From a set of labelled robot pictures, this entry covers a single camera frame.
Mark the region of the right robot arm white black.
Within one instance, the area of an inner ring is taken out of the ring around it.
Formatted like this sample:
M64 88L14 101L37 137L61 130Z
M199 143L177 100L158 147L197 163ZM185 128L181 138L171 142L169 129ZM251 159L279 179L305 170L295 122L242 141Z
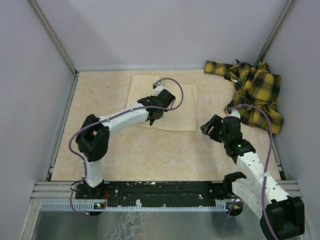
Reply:
M226 155L240 168L223 180L223 192L239 197L259 219L268 240L287 240L305 233L305 205L292 197L265 171L252 144L243 138L239 114L214 115L200 127L210 139L223 143Z

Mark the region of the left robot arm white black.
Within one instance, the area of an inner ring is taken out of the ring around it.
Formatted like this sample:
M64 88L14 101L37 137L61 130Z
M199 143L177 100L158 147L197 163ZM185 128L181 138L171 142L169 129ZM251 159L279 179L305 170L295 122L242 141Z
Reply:
M136 124L149 121L152 125L170 110L175 100L164 86L158 86L153 95L139 99L122 111L103 117L88 115L75 137L84 164L84 177L76 188L75 198L102 199L107 191L102 176L102 158L108 151L110 138Z

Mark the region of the beige cloth wrap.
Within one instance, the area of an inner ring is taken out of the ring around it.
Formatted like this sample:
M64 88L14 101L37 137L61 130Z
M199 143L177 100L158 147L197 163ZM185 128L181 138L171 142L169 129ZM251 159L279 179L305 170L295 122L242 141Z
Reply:
M197 130L198 115L198 87L188 84L176 84L174 81L165 79L160 82L166 87L175 100L169 104L152 102L152 95L160 92L154 88L154 83L160 79L159 76L135 75L132 77L126 106L130 107L138 100L148 98L147 105L160 106L163 108L176 108L176 110L163 111L150 108L149 111L162 114L152 124L149 121L138 123L137 126L153 128L173 132L195 132Z

